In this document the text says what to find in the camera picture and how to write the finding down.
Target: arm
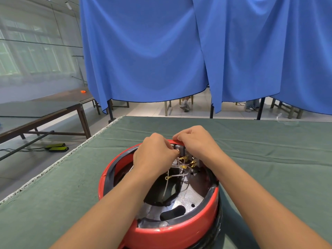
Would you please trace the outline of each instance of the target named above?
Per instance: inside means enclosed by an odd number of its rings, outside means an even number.
[[[134,168],[74,224],[51,249],[116,249],[155,180],[178,156],[159,134],[145,138],[134,154]]]
[[[202,126],[173,139],[213,171],[261,248],[332,248],[227,156]]]

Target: ceiling light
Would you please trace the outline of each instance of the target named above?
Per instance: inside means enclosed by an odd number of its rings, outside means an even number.
[[[68,2],[65,2],[65,4],[67,5],[68,9],[72,10],[71,6],[69,5]]]

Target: ceiling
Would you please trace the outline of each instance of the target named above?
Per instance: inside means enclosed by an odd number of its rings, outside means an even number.
[[[79,0],[28,0],[31,1],[33,3],[37,3],[40,5],[43,5],[45,7],[48,8],[52,8],[55,11],[59,11],[61,13],[65,13],[68,14],[70,16],[77,16],[79,17],[79,10],[80,10],[80,6],[79,6]],[[69,5],[71,6],[71,8],[73,10],[68,9],[68,7],[66,6],[66,2],[69,3]]]

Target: foot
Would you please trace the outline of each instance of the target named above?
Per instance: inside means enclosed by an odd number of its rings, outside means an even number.
[[[180,108],[185,111],[185,112],[189,112],[190,111],[190,107],[188,104],[182,104],[180,105]]]

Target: hand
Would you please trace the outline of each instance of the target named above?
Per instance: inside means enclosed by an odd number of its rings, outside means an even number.
[[[202,126],[193,126],[182,130],[173,136],[173,140],[183,142],[189,153],[205,164],[209,162],[211,157],[223,153],[209,132]]]
[[[156,180],[171,168],[178,156],[179,152],[173,149],[168,140],[160,134],[153,133],[144,139],[134,153],[133,171],[152,176]]]

